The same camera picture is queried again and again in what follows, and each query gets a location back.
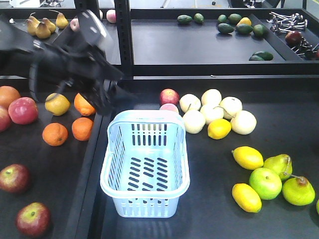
green apple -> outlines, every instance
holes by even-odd
[[[283,186],[279,175],[269,168],[257,168],[249,177],[249,185],[264,200],[274,199]]]

orange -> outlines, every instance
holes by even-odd
[[[1,86],[0,87],[0,106],[9,108],[12,101],[20,98],[19,91],[12,86]]]
[[[74,107],[83,116],[95,114],[94,107],[91,106],[90,103],[80,95],[80,93],[78,93],[74,98]]]
[[[68,130],[60,123],[50,123],[44,128],[42,138],[51,146],[60,146],[68,138]]]
[[[88,141],[92,133],[93,121],[81,117],[72,123],[73,136],[79,141]]]

plastic basket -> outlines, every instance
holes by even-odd
[[[101,188],[122,217],[169,218],[190,184],[185,127],[172,111],[129,110],[107,129]]]

pear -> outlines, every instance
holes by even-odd
[[[288,179],[283,184],[282,192],[287,202],[296,205],[304,206],[312,203],[316,193],[309,180],[305,177],[297,177]]]
[[[37,28],[37,25],[34,24],[34,22],[30,19],[27,19],[26,20],[26,30],[27,32],[31,35],[31,36],[35,36],[35,32],[36,32],[36,28]]]
[[[35,34],[40,39],[46,39],[50,37],[51,32],[44,22],[40,22],[38,27],[36,28]]]
[[[59,12],[58,16],[56,17],[55,24],[58,28],[64,29],[69,24],[68,20],[65,18],[64,14]]]
[[[282,181],[288,179],[293,173],[292,161],[287,154],[279,154],[267,158],[264,162],[264,167],[275,171]]]
[[[31,21],[33,21],[33,23],[36,25],[36,26],[38,26],[39,25],[39,23],[40,23],[40,21],[38,20],[38,19],[36,19],[34,16],[29,16],[29,19],[31,20]]]
[[[55,33],[56,26],[55,26],[55,24],[52,21],[50,21],[48,18],[45,18],[45,17],[42,19],[42,21],[49,28],[51,33]]]

lemon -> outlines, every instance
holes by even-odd
[[[241,146],[231,151],[235,161],[245,169],[255,170],[264,165],[261,153],[249,146]]]
[[[236,203],[248,213],[257,213],[262,203],[256,191],[246,183],[237,183],[233,186],[232,195]]]
[[[237,23],[237,25],[243,24],[243,23],[251,26],[251,20],[250,20],[248,17],[243,17],[243,18]]]
[[[69,110],[71,103],[64,95],[52,93],[46,98],[44,106],[53,115],[61,116]]]
[[[231,123],[225,119],[213,120],[207,128],[208,136],[213,139],[226,137],[231,130]]]

